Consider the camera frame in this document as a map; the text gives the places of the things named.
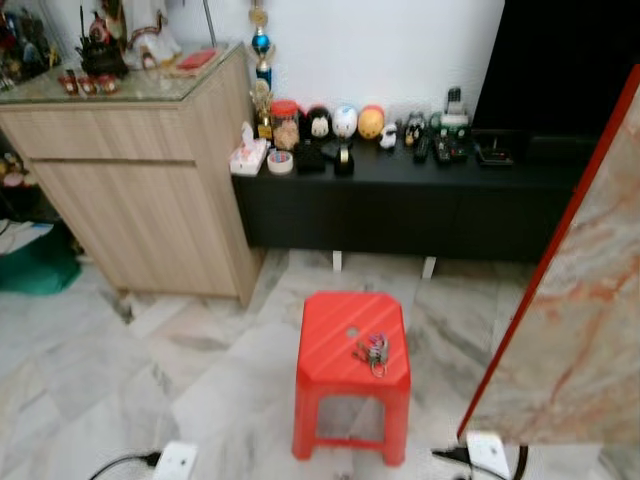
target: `cabinet leg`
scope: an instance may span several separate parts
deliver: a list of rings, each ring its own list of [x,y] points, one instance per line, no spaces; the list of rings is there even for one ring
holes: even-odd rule
[[[422,268],[422,278],[431,279],[433,275],[433,269],[436,266],[436,257],[425,257],[424,267]]]
[[[342,250],[333,251],[333,271],[334,272],[342,271]]]

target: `jar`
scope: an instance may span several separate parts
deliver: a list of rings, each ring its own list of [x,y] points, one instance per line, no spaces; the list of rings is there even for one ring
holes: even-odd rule
[[[300,141],[298,104],[293,100],[276,100],[271,104],[273,143],[277,149],[293,150]]]

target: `tv stand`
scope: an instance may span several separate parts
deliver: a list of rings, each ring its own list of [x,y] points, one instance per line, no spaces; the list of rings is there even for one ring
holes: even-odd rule
[[[537,261],[571,198],[581,166],[515,164],[484,168],[474,158],[413,161],[356,139],[353,176],[233,177],[254,247]]]

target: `red plastic stool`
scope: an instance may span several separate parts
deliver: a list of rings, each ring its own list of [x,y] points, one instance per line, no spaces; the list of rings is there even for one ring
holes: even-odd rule
[[[357,343],[384,333],[386,374],[377,378],[353,352]],[[385,407],[384,441],[316,438],[320,399],[327,395],[375,397]],[[381,451],[387,465],[401,465],[407,443],[411,372],[402,307],[384,293],[320,292],[304,304],[296,378],[293,454],[311,457],[316,445]]]

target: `keys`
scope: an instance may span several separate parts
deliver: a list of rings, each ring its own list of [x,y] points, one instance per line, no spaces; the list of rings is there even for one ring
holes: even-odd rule
[[[353,356],[368,363],[374,377],[384,377],[387,374],[387,361],[389,360],[389,340],[385,334],[370,335],[369,345],[358,342],[357,347],[358,350],[353,352]]]

